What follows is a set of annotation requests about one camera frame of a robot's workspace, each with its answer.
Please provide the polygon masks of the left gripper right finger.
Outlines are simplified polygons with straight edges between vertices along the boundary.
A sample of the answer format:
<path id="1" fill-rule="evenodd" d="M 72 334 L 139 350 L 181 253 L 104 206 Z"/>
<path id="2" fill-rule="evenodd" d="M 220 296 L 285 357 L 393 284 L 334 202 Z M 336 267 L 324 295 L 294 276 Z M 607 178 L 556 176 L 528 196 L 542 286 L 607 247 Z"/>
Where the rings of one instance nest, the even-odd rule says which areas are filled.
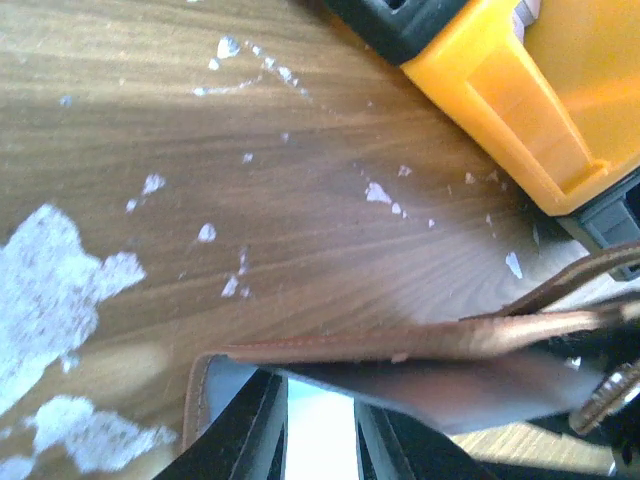
<path id="1" fill-rule="evenodd" d="M 488 479 L 490 472 L 444 434 L 387 409 L 354 403 L 360 479 Z"/>

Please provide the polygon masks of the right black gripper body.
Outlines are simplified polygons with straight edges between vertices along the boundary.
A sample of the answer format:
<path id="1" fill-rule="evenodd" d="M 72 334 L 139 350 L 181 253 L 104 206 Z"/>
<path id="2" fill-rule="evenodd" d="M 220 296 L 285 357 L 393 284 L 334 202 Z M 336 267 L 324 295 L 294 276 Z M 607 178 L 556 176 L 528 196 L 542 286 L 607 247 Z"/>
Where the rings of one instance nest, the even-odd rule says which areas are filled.
<path id="1" fill-rule="evenodd" d="M 607 446 L 615 471 L 639 477 L 639 329 L 581 332 L 554 337 L 544 346 L 580 372 L 604 375 L 588 400 L 569 413 L 548 416 L 544 428 Z"/>

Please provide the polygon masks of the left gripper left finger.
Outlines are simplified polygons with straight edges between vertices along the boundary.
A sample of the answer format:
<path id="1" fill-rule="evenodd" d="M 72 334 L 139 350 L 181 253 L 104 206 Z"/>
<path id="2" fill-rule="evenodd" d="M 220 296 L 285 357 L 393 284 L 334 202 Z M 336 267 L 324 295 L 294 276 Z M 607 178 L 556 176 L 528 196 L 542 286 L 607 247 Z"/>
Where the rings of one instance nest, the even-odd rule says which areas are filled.
<path id="1" fill-rule="evenodd" d="M 158 479 L 283 479 L 286 469 L 288 386 L 259 370 L 204 434 Z"/>

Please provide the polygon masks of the brown leather card holder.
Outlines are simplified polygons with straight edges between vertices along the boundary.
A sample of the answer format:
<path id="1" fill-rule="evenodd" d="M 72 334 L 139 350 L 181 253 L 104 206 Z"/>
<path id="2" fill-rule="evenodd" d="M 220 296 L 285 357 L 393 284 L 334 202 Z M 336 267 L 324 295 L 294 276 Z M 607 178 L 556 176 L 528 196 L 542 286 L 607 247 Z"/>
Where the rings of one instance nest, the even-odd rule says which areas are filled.
<path id="1" fill-rule="evenodd" d="M 199 355 L 187 383 L 182 447 L 193 445 L 212 423 L 205 398 L 206 376 L 215 358 L 258 365 L 337 364 L 410 360 L 476 361 L 495 358 L 553 337 L 629 325 L 639 318 L 636 300 L 549 312 L 547 306 L 611 270 L 639 262 L 636 242 L 583 257 L 502 309 L 456 322 L 398 327 L 361 334 L 288 337 L 222 346 Z"/>

